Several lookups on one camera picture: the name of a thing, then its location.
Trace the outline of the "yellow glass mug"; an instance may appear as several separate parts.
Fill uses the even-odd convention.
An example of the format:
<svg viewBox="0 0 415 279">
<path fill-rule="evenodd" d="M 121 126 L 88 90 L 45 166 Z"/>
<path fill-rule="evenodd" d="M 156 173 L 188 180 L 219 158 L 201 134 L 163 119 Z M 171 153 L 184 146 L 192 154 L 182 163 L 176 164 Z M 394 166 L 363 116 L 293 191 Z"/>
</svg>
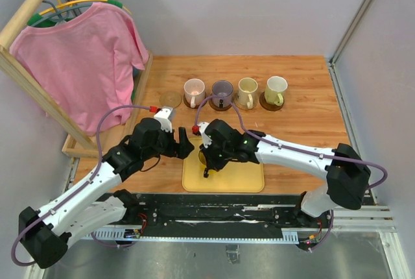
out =
<svg viewBox="0 0 415 279">
<path fill-rule="evenodd" d="M 205 158 L 202 151 L 199 151 L 198 159 L 199 159 L 200 163 L 204 166 L 204 172 L 203 172 L 204 178 L 208 178 L 209 177 L 209 170 L 207 168 L 206 158 Z"/>
</svg>

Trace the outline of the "woven rattan coaster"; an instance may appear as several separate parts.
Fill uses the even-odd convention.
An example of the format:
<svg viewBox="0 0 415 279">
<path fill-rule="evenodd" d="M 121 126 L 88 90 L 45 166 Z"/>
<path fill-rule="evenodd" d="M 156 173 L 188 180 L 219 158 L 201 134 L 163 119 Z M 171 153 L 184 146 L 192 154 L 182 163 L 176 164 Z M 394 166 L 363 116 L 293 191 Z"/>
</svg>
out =
<svg viewBox="0 0 415 279">
<path fill-rule="evenodd" d="M 249 110 L 249 109 L 251 109 L 251 108 L 247 107 L 246 105 L 241 104 L 236 97 L 233 99 L 233 103 L 234 103 L 234 105 L 236 107 L 238 107 L 238 108 L 240 108 L 242 110 Z"/>
<path fill-rule="evenodd" d="M 182 96 L 177 91 L 166 91 L 160 96 L 161 106 L 177 108 L 182 102 Z"/>
</svg>

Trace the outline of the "brown ceramic coaster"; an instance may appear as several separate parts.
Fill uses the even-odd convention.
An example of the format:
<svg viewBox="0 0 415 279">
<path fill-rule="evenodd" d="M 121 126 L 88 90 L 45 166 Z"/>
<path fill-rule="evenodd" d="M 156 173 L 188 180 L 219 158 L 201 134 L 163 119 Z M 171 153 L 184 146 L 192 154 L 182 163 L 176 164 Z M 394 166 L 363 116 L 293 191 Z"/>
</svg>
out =
<svg viewBox="0 0 415 279">
<path fill-rule="evenodd" d="M 186 107 L 188 107 L 188 108 L 190 108 L 190 109 L 196 109 L 196 108 L 198 108 L 198 107 L 202 104 L 202 101 L 203 101 L 203 100 L 204 100 L 207 96 L 208 96 L 208 95 L 205 93 L 205 96 L 204 96 L 204 98 L 201 100 L 201 103 L 200 103 L 200 104 L 197 104 L 194 108 L 192 108 L 192 107 L 191 107 L 191 104 L 187 101 L 185 94 L 183 94 L 183 102 L 184 102 L 184 104 L 186 105 Z"/>
<path fill-rule="evenodd" d="M 224 112 L 227 111 L 231 108 L 231 103 L 232 103 L 232 97 L 231 95 L 227 96 L 227 97 L 215 97 L 214 95 L 212 96 L 212 98 L 208 101 L 210 107 L 212 107 L 212 109 L 219 111 L 219 112 Z"/>
<path fill-rule="evenodd" d="M 271 111 L 271 112 L 281 110 L 284 106 L 284 103 L 282 105 L 279 105 L 279 106 L 275 105 L 275 104 L 268 103 L 265 99 L 265 93 L 264 92 L 262 92 L 259 96 L 259 103 L 265 110 L 268 110 L 268 111 Z"/>
</svg>

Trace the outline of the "purple glass mug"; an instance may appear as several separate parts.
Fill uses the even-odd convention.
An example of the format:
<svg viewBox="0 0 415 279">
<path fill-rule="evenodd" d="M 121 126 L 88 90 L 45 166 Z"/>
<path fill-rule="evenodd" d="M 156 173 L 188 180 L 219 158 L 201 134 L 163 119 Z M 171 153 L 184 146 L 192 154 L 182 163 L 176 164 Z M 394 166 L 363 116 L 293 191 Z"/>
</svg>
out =
<svg viewBox="0 0 415 279">
<path fill-rule="evenodd" d="M 215 97 L 233 96 L 233 85 L 227 80 L 218 80 L 212 85 L 212 95 Z"/>
</svg>

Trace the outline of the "pink ceramic mug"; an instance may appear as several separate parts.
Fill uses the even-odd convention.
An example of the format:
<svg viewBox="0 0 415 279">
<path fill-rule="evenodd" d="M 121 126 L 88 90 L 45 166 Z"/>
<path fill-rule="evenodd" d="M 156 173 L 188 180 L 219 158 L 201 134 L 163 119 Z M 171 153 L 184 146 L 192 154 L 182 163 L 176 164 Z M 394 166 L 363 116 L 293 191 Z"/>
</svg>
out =
<svg viewBox="0 0 415 279">
<path fill-rule="evenodd" d="M 189 79 L 184 84 L 184 101 L 188 107 L 198 107 L 206 96 L 206 86 L 200 79 Z"/>
</svg>

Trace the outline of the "cream ceramic mug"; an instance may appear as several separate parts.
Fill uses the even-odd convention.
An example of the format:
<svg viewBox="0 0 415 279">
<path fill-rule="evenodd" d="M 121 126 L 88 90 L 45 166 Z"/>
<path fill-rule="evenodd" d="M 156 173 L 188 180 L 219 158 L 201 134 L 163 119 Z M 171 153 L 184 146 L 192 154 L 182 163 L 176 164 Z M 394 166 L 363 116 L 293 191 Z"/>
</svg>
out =
<svg viewBox="0 0 415 279">
<path fill-rule="evenodd" d="M 257 104 L 258 83 L 253 78 L 243 78 L 238 83 L 236 98 L 238 101 L 249 108 L 253 108 Z"/>
</svg>

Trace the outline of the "white green-handled mug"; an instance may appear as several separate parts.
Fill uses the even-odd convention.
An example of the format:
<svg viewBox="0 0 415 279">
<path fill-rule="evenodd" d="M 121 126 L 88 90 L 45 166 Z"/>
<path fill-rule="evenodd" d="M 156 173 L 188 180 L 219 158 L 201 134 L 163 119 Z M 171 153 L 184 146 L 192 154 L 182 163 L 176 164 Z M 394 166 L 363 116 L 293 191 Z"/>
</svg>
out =
<svg viewBox="0 0 415 279">
<path fill-rule="evenodd" d="M 282 106 L 285 102 L 284 94 L 288 88 L 288 82 L 279 76 L 270 77 L 265 89 L 265 101 L 268 104 Z"/>
</svg>

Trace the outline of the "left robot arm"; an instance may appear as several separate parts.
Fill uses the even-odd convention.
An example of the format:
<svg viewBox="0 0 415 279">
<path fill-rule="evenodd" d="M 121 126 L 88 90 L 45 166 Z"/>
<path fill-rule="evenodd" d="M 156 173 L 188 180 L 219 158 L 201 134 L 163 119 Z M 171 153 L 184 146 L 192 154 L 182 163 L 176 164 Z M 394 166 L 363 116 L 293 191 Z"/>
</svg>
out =
<svg viewBox="0 0 415 279">
<path fill-rule="evenodd" d="M 46 269 L 54 265 L 68 248 L 86 234 L 108 223 L 134 223 L 139 216 L 136 200 L 129 192 L 119 191 L 104 205 L 92 203 L 109 189 L 141 171 L 144 163 L 161 156 L 185 159 L 194 150 L 184 127 L 175 140 L 170 119 L 146 117 L 131 135 L 100 157 L 92 172 L 64 194 L 38 210 L 25 208 L 18 218 L 19 235 L 12 245 L 12 261 L 27 267 L 16 258 L 22 244 L 33 263 Z"/>
</svg>

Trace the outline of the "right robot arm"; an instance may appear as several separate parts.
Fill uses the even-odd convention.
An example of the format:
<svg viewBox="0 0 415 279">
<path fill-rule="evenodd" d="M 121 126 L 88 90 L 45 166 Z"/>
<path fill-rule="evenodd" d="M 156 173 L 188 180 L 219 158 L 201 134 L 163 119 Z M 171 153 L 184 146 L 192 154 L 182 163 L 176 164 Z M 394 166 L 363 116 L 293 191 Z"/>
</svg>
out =
<svg viewBox="0 0 415 279">
<path fill-rule="evenodd" d="M 361 208 L 370 177 L 354 149 L 341 143 L 335 149 L 308 147 L 277 139 L 260 131 L 240 133 L 221 119 L 201 122 L 193 128 L 202 137 L 200 158 L 204 176 L 220 171 L 230 163 L 281 165 L 324 180 L 313 191 L 306 191 L 294 210 L 295 222 L 308 227 L 323 213 L 340 206 Z"/>
</svg>

